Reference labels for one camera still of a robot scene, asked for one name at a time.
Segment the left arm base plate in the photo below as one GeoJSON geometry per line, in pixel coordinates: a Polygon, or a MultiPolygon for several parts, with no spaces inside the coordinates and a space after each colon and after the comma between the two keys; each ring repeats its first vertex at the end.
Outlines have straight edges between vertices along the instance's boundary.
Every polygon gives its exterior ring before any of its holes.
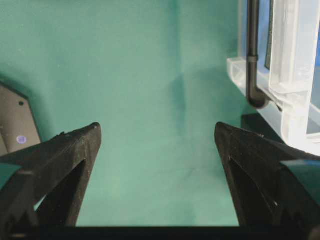
{"type": "Polygon", "coordinates": [[[0,155],[41,143],[29,99],[14,88],[0,84],[0,155]]]}

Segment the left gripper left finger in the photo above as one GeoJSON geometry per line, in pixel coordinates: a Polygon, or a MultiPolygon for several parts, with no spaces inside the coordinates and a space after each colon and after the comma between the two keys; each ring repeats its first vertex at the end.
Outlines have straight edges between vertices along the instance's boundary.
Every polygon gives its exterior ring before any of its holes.
{"type": "Polygon", "coordinates": [[[94,122],[1,156],[2,164],[18,169],[0,189],[0,231],[74,227],[101,143],[94,122]]]}

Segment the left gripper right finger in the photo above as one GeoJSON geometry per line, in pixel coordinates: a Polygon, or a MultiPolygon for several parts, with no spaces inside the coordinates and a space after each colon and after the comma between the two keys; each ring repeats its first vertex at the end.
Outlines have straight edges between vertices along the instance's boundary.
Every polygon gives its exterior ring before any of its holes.
{"type": "Polygon", "coordinates": [[[242,227],[320,229],[320,158],[229,124],[214,140],[242,227]]]}

